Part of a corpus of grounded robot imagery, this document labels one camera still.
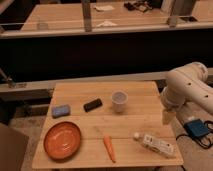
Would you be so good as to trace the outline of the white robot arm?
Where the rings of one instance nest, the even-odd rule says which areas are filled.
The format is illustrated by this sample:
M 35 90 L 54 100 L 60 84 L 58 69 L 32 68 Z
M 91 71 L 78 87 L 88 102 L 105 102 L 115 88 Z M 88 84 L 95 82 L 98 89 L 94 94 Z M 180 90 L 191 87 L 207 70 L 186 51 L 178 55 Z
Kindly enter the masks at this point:
M 174 68 L 165 74 L 166 86 L 160 94 L 162 123 L 168 125 L 179 113 L 186 101 L 192 101 L 213 115 L 213 88 L 206 84 L 207 67 L 192 62 Z

